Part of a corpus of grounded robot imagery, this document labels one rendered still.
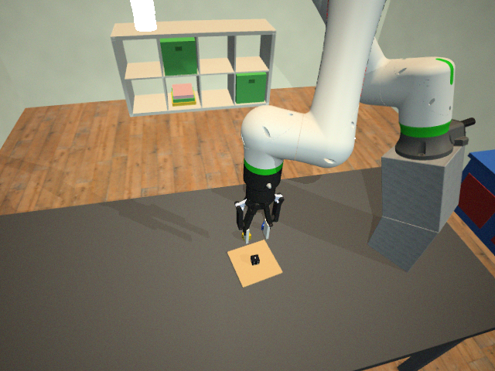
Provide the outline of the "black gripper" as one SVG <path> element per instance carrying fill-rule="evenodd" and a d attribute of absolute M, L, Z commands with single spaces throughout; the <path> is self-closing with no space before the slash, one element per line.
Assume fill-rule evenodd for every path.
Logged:
<path fill-rule="evenodd" d="M 266 211 L 265 212 L 266 219 L 263 230 L 266 239 L 268 239 L 269 237 L 269 231 L 271 229 L 271 226 L 273 226 L 272 223 L 278 222 L 281 205 L 284 201 L 284 198 L 280 192 L 276 195 L 275 189 L 269 191 L 257 191 L 251 189 L 246 185 L 246 196 L 244 197 L 244 201 L 234 202 L 236 209 L 238 210 L 237 226 L 239 230 L 243 229 L 245 243 L 248 243 L 249 241 L 249 227 L 251 225 L 251 221 L 253 220 L 254 215 L 258 210 L 263 209 L 264 212 Z M 273 204 L 272 214 L 270 214 L 269 205 L 273 201 L 274 204 Z M 248 208 L 243 220 L 243 215 L 244 215 L 243 210 L 245 205 Z"/>

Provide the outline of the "black die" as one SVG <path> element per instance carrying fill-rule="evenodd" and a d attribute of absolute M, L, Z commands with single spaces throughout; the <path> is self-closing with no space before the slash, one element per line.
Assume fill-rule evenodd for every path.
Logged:
<path fill-rule="evenodd" d="M 260 263 L 260 259 L 259 259 L 258 254 L 251 255 L 251 264 L 252 264 L 252 266 L 253 265 L 257 265 L 259 263 Z"/>

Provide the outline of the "orange flat square mat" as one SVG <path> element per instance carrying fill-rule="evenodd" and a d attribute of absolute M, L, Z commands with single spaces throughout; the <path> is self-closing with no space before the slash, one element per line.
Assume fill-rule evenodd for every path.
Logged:
<path fill-rule="evenodd" d="M 227 253 L 243 288 L 283 273 L 265 240 Z M 252 266 L 251 255 L 255 254 L 260 263 Z"/>

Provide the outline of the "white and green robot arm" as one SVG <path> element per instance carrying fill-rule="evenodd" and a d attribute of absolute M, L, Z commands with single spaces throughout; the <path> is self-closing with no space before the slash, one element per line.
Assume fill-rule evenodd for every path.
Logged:
<path fill-rule="evenodd" d="M 476 120 L 452 119 L 454 62 L 390 60 L 382 53 L 374 36 L 386 1 L 312 0 L 326 31 L 310 111 L 264 105 L 246 115 L 241 138 L 248 187 L 275 189 L 284 159 L 321 168 L 343 164 L 353 151 L 360 102 L 398 109 L 395 151 L 403 158 L 444 158 L 453 146 L 468 144 L 466 127 Z"/>

